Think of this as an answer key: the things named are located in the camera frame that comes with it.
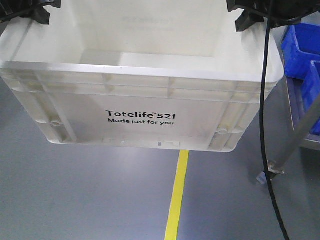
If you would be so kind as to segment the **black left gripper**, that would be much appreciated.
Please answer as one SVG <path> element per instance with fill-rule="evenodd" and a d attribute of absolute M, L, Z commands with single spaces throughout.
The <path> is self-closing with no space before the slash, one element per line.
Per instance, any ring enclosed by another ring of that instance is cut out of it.
<path fill-rule="evenodd" d="M 49 25 L 50 13 L 40 5 L 60 9 L 61 0 L 0 0 L 0 21 L 7 22 L 21 17 L 30 18 L 41 25 Z"/>

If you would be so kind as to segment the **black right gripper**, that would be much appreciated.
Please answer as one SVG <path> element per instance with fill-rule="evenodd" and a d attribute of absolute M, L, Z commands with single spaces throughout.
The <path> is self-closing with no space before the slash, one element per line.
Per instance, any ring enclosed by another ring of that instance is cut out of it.
<path fill-rule="evenodd" d="M 253 12 L 246 9 L 250 3 Z M 296 25 L 301 19 L 320 11 L 319 0 L 227 0 L 227 11 L 244 10 L 235 21 L 236 32 L 244 32 L 256 23 L 263 23 L 270 15 L 271 27 Z"/>

